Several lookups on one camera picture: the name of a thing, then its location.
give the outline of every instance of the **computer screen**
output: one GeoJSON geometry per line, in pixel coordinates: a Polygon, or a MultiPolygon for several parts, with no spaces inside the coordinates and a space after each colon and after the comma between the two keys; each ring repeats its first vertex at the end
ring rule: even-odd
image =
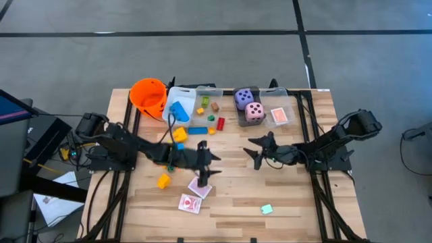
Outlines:
{"type": "Polygon", "coordinates": [[[0,125],[18,122],[38,115],[30,106],[0,90],[0,125]]]}

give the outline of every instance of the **concrete floor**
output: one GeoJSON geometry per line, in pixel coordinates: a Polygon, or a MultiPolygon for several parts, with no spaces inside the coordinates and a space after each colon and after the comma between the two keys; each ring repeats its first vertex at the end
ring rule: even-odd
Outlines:
{"type": "MultiPolygon", "coordinates": [[[[0,8],[5,2],[0,0],[0,8]]],[[[432,29],[432,2],[426,0],[299,2],[306,30],[432,29]]],[[[0,33],[256,29],[297,29],[292,2],[13,0],[0,22],[0,33]]],[[[378,137],[349,146],[356,151],[352,164],[368,237],[432,242],[431,177],[410,173],[399,156],[400,134],[432,121],[432,35],[307,36],[307,41],[317,87],[331,89],[337,114],[370,109],[384,127],[378,137]]],[[[0,38],[0,87],[33,98],[51,113],[104,113],[113,88],[149,76],[221,88],[234,83],[264,88],[272,78],[288,88],[309,86],[297,35],[0,38]]],[[[407,164],[422,173],[432,173],[427,145],[424,138],[404,144],[407,164]]],[[[86,176],[83,170],[77,175],[86,176]]],[[[73,240],[80,217],[69,216],[41,240],[50,242],[59,233],[73,240]]],[[[44,224],[38,217],[36,228],[44,224]]]]}

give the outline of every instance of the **dice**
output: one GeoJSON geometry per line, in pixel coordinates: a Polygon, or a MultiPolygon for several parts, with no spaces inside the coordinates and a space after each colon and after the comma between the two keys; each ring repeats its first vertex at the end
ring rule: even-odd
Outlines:
{"type": "Polygon", "coordinates": [[[265,117],[263,105],[258,102],[252,102],[247,104],[245,113],[246,113],[246,121],[249,124],[255,122],[261,122],[265,117]]]}
{"type": "Polygon", "coordinates": [[[237,109],[243,111],[247,104],[254,102],[254,97],[249,88],[243,88],[236,92],[234,100],[236,101],[237,109]]]}

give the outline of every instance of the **mint green block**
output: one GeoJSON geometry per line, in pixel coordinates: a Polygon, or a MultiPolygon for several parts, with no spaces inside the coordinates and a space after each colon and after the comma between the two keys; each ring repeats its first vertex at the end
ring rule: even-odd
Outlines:
{"type": "Polygon", "coordinates": [[[264,205],[261,207],[261,211],[263,212],[263,214],[269,214],[273,212],[273,208],[271,207],[271,205],[264,205]]]}

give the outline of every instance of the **wooden tabletop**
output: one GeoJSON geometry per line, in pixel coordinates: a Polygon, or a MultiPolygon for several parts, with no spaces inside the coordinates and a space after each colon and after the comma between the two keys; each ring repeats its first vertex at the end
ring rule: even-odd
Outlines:
{"type": "MultiPolygon", "coordinates": [[[[107,112],[111,122],[123,121],[128,92],[128,89],[113,90],[107,112]]],[[[331,94],[320,90],[311,92],[318,123],[328,131],[337,122],[331,94]]],[[[196,215],[178,209],[182,193],[194,195],[188,189],[194,177],[191,171],[171,173],[171,184],[161,190],[157,187],[157,179],[166,171],[139,154],[130,182],[122,242],[174,242],[178,237],[184,238],[185,242],[248,242],[250,238],[257,238],[259,242],[320,242],[311,179],[304,166],[284,166],[276,170],[263,162],[259,171],[254,170],[253,160],[242,148],[259,150],[247,138],[261,137],[269,129],[264,125],[238,126],[232,99],[231,96],[223,97],[221,117],[225,118],[225,127],[222,132],[212,136],[190,135],[185,143],[187,147],[196,148],[199,141],[207,140],[210,150],[222,158],[211,165],[211,169],[223,172],[210,178],[213,189],[203,200],[200,213],[196,215]],[[273,212],[263,215],[260,208],[266,204],[273,206],[273,212]]],[[[290,100],[296,121],[272,129],[278,144],[304,142],[297,102],[294,97],[290,100]]],[[[131,114],[130,130],[134,116],[135,109],[131,114]]],[[[306,118],[310,139],[313,140],[307,113],[306,118]]],[[[156,142],[166,129],[165,123],[142,116],[138,135],[156,142]]],[[[102,174],[100,171],[92,176],[82,214],[84,227],[88,202],[102,174]]],[[[106,209],[112,174],[106,176],[97,190],[90,225],[94,225],[106,209]]],[[[354,232],[366,237],[352,181],[338,171],[329,172],[329,177],[337,210],[354,232]]],[[[323,208],[327,231],[332,237],[329,215],[323,208]]],[[[113,215],[110,237],[114,235],[117,211],[113,215]]]]}

